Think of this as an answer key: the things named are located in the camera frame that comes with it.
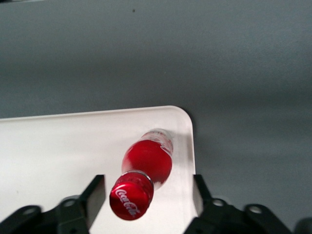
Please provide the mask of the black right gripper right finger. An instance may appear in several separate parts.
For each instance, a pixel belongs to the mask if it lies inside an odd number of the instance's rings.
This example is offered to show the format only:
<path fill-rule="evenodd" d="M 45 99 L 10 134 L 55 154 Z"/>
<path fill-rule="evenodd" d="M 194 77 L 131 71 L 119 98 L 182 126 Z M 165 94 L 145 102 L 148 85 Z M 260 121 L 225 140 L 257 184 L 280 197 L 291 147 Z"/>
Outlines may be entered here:
<path fill-rule="evenodd" d="M 202 175 L 193 175 L 193 201 L 197 216 L 185 234 L 310 234 L 312 218 L 299 220 L 293 231 L 266 206 L 248 204 L 239 210 L 212 197 Z"/>

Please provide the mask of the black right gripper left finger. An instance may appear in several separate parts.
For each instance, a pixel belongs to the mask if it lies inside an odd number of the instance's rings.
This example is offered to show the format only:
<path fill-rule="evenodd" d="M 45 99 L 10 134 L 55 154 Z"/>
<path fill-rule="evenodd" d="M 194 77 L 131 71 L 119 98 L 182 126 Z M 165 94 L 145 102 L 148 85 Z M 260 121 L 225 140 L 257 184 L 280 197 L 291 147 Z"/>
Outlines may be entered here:
<path fill-rule="evenodd" d="M 43 212 L 21 207 L 0 223 L 2 234 L 88 234 L 106 199 L 105 175 L 96 175 L 80 195 L 64 198 Z"/>

